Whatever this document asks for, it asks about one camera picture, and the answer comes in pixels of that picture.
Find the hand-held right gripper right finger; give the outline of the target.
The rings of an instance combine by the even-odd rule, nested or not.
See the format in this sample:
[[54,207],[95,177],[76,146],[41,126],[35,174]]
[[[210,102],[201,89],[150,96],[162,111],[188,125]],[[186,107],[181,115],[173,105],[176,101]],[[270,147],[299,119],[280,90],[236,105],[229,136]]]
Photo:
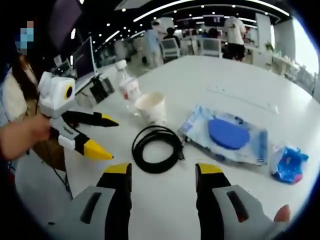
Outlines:
[[274,240],[283,231],[263,211],[258,199],[230,184],[222,169],[197,163],[196,208],[202,240]]

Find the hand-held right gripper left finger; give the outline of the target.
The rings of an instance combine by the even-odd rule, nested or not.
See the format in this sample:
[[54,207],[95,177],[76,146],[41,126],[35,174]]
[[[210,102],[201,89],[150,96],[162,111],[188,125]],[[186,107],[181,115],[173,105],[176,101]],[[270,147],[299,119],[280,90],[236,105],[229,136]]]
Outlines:
[[127,240],[131,192],[132,164],[111,165],[47,224],[47,232],[53,240]]

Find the person's left hand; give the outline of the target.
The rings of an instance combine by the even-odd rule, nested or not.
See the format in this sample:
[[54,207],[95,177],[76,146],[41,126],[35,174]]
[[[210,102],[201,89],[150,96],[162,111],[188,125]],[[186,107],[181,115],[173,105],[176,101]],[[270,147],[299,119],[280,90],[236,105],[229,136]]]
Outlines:
[[24,149],[28,150],[35,144],[46,141],[50,136],[50,120],[42,115],[38,114],[35,116],[24,119],[23,124],[23,145]]

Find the person's right hand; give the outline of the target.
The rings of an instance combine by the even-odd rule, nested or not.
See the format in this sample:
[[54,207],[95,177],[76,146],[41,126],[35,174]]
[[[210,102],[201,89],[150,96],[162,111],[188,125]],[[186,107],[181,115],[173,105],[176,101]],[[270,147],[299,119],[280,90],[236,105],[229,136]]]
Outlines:
[[291,210],[288,204],[282,206],[274,216],[274,222],[289,222],[291,218]]

